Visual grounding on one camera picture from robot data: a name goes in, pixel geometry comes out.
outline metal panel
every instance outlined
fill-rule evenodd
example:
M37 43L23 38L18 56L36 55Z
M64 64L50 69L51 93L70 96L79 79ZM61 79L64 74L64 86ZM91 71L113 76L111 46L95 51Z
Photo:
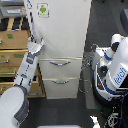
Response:
M22 8L24 8L24 6L11 6L11 7L0 7L2 15L6 18L6 17L25 17L25 14L21 13Z
M39 61L42 78L79 77L82 59Z
M56 80L44 80L47 99L77 98L78 79L66 79L67 83L54 83Z

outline dark floor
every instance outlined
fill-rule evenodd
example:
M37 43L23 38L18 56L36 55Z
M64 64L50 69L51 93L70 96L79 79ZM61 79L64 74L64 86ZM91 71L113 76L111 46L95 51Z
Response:
M128 0L121 3L120 0L92 0L91 16L86 38L85 51L90 52L92 44L110 46L111 36L120 33L126 36L120 23L120 12L128 8ZM81 78L86 79L85 70ZM92 128L91 115L98 117L101 128L105 119L100 110L87 109L86 95L79 91L77 99L46 100L45 98L29 99L30 112L21 128L36 128L41 125L79 125L83 128Z

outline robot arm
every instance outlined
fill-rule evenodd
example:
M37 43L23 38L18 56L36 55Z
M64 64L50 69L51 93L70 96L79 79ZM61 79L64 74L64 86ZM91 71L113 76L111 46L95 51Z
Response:
M13 87L0 98L0 128L19 128L27 117L29 104L26 94L30 90L37 63L36 56L25 53Z

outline cabinet door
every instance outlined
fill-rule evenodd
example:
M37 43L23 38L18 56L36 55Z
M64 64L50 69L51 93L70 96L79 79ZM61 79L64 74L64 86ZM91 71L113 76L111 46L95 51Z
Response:
M82 59L59 59L39 61L42 78L79 77Z
M47 99L77 98L78 79L44 80Z
M89 22L91 0L33 0L28 9L24 0L27 16L31 25L32 11L37 40L41 37L45 47L39 58L79 57L83 55ZM48 4L49 17L41 17L37 9L40 3Z

